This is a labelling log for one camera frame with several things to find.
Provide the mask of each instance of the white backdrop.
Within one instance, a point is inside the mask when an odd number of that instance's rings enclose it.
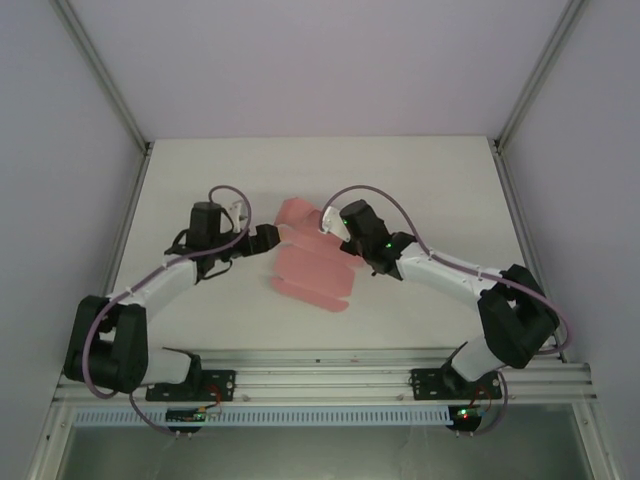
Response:
[[[150,139],[495,137],[565,0],[72,0]]]

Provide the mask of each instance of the cable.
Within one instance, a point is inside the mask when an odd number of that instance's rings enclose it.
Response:
[[[464,435],[465,437],[477,437],[479,435],[484,435],[486,433],[492,432],[498,425],[500,425],[502,420],[504,420],[504,417],[507,415],[507,406],[509,405],[509,388],[507,387],[507,381],[504,378],[504,374],[500,370],[496,370],[496,373],[498,374],[498,377],[502,382],[502,395],[504,399],[502,401],[502,407],[500,408],[500,411],[494,417],[491,423],[482,430],[477,430],[475,432],[458,432],[461,435]]]
[[[493,402],[493,398],[491,398],[491,394],[489,393],[489,390],[487,390],[482,385],[478,385],[478,387],[476,388],[475,392],[473,392],[473,399],[471,400],[471,403],[467,406],[467,408],[473,407],[473,405],[476,403],[476,400],[478,400],[478,393],[480,393],[480,392],[484,392],[484,394],[489,399],[489,406],[484,409],[484,411],[486,413],[489,410],[491,410],[491,403]]]
[[[233,260],[229,260],[229,266],[224,270],[220,270],[219,272],[212,273],[211,275],[207,275],[206,277],[202,277],[201,280],[202,281],[211,280],[212,278],[216,278],[216,277],[219,277],[220,275],[224,275],[229,270],[231,270],[231,267],[233,267]]]
[[[218,416],[222,415],[222,393],[220,393],[220,389],[211,384],[207,385],[207,390],[216,396],[216,403],[211,403],[205,406],[204,409],[209,410],[210,408],[218,407]]]
[[[536,291],[534,291],[534,290],[532,290],[532,289],[530,289],[528,287],[525,287],[524,285],[520,285],[519,283],[513,282],[513,281],[508,280],[506,278],[499,277],[497,275],[492,275],[490,273],[485,273],[485,272],[480,272],[479,273],[475,269],[471,269],[471,268],[465,267],[463,265],[458,265],[457,263],[454,263],[454,262],[452,262],[450,260],[447,260],[446,258],[442,258],[437,253],[435,253],[435,251],[432,248],[427,246],[427,244],[424,242],[424,240],[422,240],[422,237],[420,236],[420,233],[418,232],[418,229],[416,228],[415,224],[413,223],[413,221],[409,217],[409,214],[402,207],[402,205],[400,205],[398,203],[398,201],[395,198],[393,198],[391,195],[389,195],[388,193],[384,192],[383,190],[380,190],[379,188],[372,187],[371,185],[352,185],[350,187],[343,188],[342,190],[340,190],[339,192],[334,194],[329,200],[327,200],[327,203],[322,208],[322,215],[320,216],[320,230],[322,230],[322,218],[324,217],[324,214],[327,211],[327,208],[329,208],[331,206],[331,204],[333,204],[333,202],[338,197],[340,197],[341,195],[345,194],[346,192],[350,192],[351,190],[369,190],[369,191],[375,192],[378,195],[381,195],[384,198],[386,198],[387,200],[389,200],[389,202],[391,202],[398,209],[400,214],[404,217],[405,221],[407,222],[407,225],[409,225],[409,228],[411,229],[411,232],[413,233],[413,236],[416,238],[416,241],[418,242],[418,245],[420,245],[422,250],[424,250],[424,252],[427,255],[429,255],[429,257],[432,258],[433,260],[435,260],[436,262],[444,265],[445,267],[449,267],[449,268],[452,268],[454,270],[458,270],[459,272],[465,273],[467,275],[474,275],[474,276],[480,275],[481,278],[484,278],[486,280],[491,280],[493,282],[502,283],[503,285],[511,287],[511,288],[513,288],[515,290],[519,290],[520,292],[529,295],[531,298],[539,301],[544,306],[546,306],[547,308],[549,308],[550,310],[555,312],[555,314],[558,316],[558,319],[560,320],[560,323],[562,323],[562,325],[564,326],[565,340],[564,340],[564,342],[562,344],[560,344],[560,345],[558,345],[556,347],[549,348],[549,349],[546,349],[546,350],[539,350],[538,354],[540,354],[540,355],[553,355],[553,354],[556,354],[556,353],[560,353],[560,352],[564,351],[571,344],[571,341],[573,339],[571,328],[569,326],[569,323],[566,320],[566,317],[564,316],[564,314],[561,312],[560,308],[557,305],[552,303],[544,295],[540,295],[538,292],[536,292]]]
[[[161,427],[160,425],[153,423],[153,421],[149,417],[147,417],[147,415],[142,410],[140,410],[140,407],[138,407],[138,405],[136,404],[136,401],[133,398],[133,392],[129,394],[129,403],[131,404],[131,408],[133,408],[138,417],[140,417],[140,419],[144,423],[153,428],[156,432],[162,433],[163,435],[168,435],[170,437],[182,436],[180,432],[174,433],[166,427]]]
[[[98,313],[98,315],[96,315],[96,318],[93,320],[93,323],[91,324],[91,327],[89,328],[89,332],[87,333],[87,338],[85,339],[84,342],[84,347],[82,350],[82,377],[84,379],[84,383],[87,385],[87,388],[91,391],[91,393],[93,393],[96,397],[98,398],[102,398],[102,399],[108,399],[108,398],[112,398],[114,395],[116,395],[117,392],[113,391],[113,392],[109,392],[109,393],[104,393],[101,392],[100,390],[98,390],[98,388],[96,387],[96,385],[93,383],[93,380],[91,379],[91,373],[89,371],[89,352],[91,349],[91,343],[93,342],[93,338],[96,335],[96,332],[98,331],[98,327],[100,326],[100,322],[102,322],[106,317],[107,314],[111,311],[111,309],[116,306],[118,303],[120,303],[122,300],[124,300],[125,298],[129,297],[130,295],[133,295],[135,292],[137,292],[138,290],[140,290],[142,287],[144,287],[146,284],[148,284],[151,280],[153,280],[155,277],[157,277],[160,273],[162,273],[163,271],[165,271],[167,268],[170,268],[180,262],[184,262],[186,260],[192,260],[194,258],[198,258],[198,257],[204,257],[207,255],[213,255],[216,253],[220,253],[224,250],[227,250],[231,247],[233,247],[236,243],[238,243],[240,240],[242,240],[242,238],[247,235],[247,233],[249,232],[249,227],[251,225],[251,216],[252,216],[252,211],[251,211],[251,203],[249,202],[249,199],[247,198],[247,196],[242,193],[240,190],[238,190],[236,187],[232,187],[231,185],[218,185],[213,187],[211,190],[209,190],[209,201],[213,203],[213,193],[218,191],[218,190],[231,190],[232,192],[235,192],[236,194],[238,194],[240,196],[240,198],[242,198],[242,200],[244,201],[245,205],[247,206],[247,223],[245,224],[244,228],[240,231],[240,233],[238,234],[237,237],[235,237],[233,240],[231,240],[230,242],[228,242],[225,245],[222,245],[221,247],[216,247],[216,248],[212,248],[210,250],[205,250],[202,252],[194,252],[194,253],[189,253],[187,255],[183,255],[181,257],[177,257],[174,258],[172,260],[170,260],[169,262],[166,263],[166,265],[161,265],[158,268],[156,268],[155,270],[153,270],[151,273],[149,273],[146,277],[144,277],[142,280],[140,280],[138,283],[136,283],[133,287],[127,289],[125,292],[120,293],[119,295],[114,296],[109,303],[107,303],[102,310],[100,310],[100,312]],[[141,411],[140,409],[134,407],[134,410],[136,410],[136,413],[138,413],[138,415],[141,415]],[[144,414],[141,415],[141,418],[143,420],[145,420],[146,417],[144,417]],[[149,420],[148,418],[145,420],[145,423],[149,424],[153,423],[151,422],[151,420]]]
[[[222,209],[222,214],[227,217],[227,220],[229,220],[229,223],[231,224],[231,229],[229,230],[230,232],[233,232],[236,228],[236,225],[233,223],[233,220],[231,220],[231,215],[229,215],[229,212],[227,212],[226,208]]]
[[[178,233],[178,235],[176,235],[176,238],[173,239],[173,242],[171,242],[171,246],[175,247],[176,245],[178,245],[180,243],[180,240],[182,240],[182,237],[184,237],[187,234],[188,231],[189,230],[186,229],[186,228],[184,230],[181,230]]]

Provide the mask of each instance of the ventilation grille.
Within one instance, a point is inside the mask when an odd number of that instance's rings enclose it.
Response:
[[[144,413],[166,425],[165,408],[147,408]],[[227,407],[222,414],[212,410],[204,426],[302,427],[302,426],[397,426],[451,425],[446,406],[421,407]],[[145,423],[130,408],[80,408],[75,427],[128,427]],[[171,422],[171,426],[194,424]]]

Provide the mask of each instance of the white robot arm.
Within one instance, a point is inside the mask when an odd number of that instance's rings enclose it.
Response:
[[[221,231],[222,215],[231,223],[226,232]],[[242,219],[242,205],[237,202],[228,210],[213,202],[193,206],[189,228],[180,232],[165,251],[164,269],[134,287],[135,291],[128,290],[130,295],[114,304],[91,338],[85,367],[95,386],[122,393],[158,383],[191,383],[197,388],[203,375],[199,357],[171,349],[149,349],[147,324],[193,285],[224,273],[226,270],[211,274],[216,262],[228,263],[230,268],[232,259],[260,254],[280,243],[273,225],[258,225],[255,235],[241,235]],[[234,240],[231,248],[217,248]],[[78,305],[64,364],[67,378],[85,380],[83,353],[92,325],[99,312],[120,296],[90,295]],[[113,338],[100,338],[100,334],[111,331],[115,331]]]
[[[414,236],[389,233],[364,200],[340,211],[327,208],[322,229],[343,240],[342,250],[363,257],[374,274],[428,285],[479,313],[484,334],[460,346],[441,369],[452,391],[468,389],[506,365],[524,368],[559,325],[555,313],[531,296],[483,278],[506,279],[542,295],[526,268],[481,268],[434,250],[425,252]]]

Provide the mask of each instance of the metal frame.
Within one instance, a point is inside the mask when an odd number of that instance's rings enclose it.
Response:
[[[589,0],[569,0],[560,18],[558,19],[551,36],[542,49],[542,53],[536,61],[533,71],[520,92],[516,104],[513,106],[509,118],[498,135],[497,149],[503,153],[511,143],[520,123],[527,115],[529,107],[533,104],[549,73],[571,36],[573,29],[578,24]]]
[[[500,152],[496,141],[489,141],[489,146],[493,153],[498,177],[502,184],[509,213],[511,214],[511,220],[516,230],[518,243],[520,244],[520,250],[522,251],[527,267],[537,278],[543,290],[550,292],[551,290],[548,288],[542,272],[534,243],[531,240],[531,233],[526,222],[518,191],[513,181],[510,165],[505,160],[504,152]],[[563,353],[562,359],[564,362],[568,362],[568,355]],[[612,442],[604,427],[601,410],[602,407],[599,403],[586,405],[576,402],[573,404],[573,413],[576,418],[578,434],[582,439],[582,444],[594,478],[597,480],[621,479],[623,478],[621,469],[618,465],[618,460],[612,453]]]
[[[49,3],[58,15],[58,18],[60,18],[62,25],[64,25],[69,37],[71,37],[71,40],[73,40],[73,43],[78,48],[82,58],[87,62],[87,66],[89,67],[89,70],[91,70],[91,73],[93,73],[98,86],[105,94],[111,108],[113,108],[113,111],[122,122],[127,133],[137,145],[140,152],[146,153],[147,141],[140,131],[140,128],[138,128],[135,118],[129,110],[129,107],[127,107],[127,104],[115,82],[111,78],[109,71],[104,66],[100,55],[98,55],[98,51],[93,46],[91,39],[82,26],[82,23],[80,23],[80,19],[73,7],[67,0],[49,0]]]
[[[131,231],[131,225],[133,224],[133,217],[136,212],[136,207],[138,206],[138,200],[140,200],[142,185],[144,184],[144,179],[147,175],[147,169],[149,168],[152,153],[153,143],[148,143],[145,154],[140,159],[138,171],[136,172],[135,179],[131,184],[131,190],[127,195],[125,212],[122,217],[122,222],[118,226],[115,243],[111,254],[109,255],[107,270],[105,272],[104,280],[102,281],[102,295],[107,295],[113,291],[113,287],[116,284],[118,271],[120,270],[122,257],[124,256],[124,247],[127,244],[127,238],[129,238],[129,232]]]
[[[52,405],[36,447],[27,480],[55,480],[72,430],[75,408]]]
[[[200,352],[205,369],[236,370],[234,406],[365,406],[465,405],[460,401],[415,401],[409,384],[413,368],[440,367],[453,349],[315,352]],[[509,401],[514,404],[557,404],[596,401],[588,365],[538,357],[526,370],[505,369]],[[167,406],[134,397],[142,406]],[[75,407],[104,406],[86,387],[61,379],[54,403]],[[109,401],[129,405],[125,396]],[[173,403],[172,406],[196,406]]]

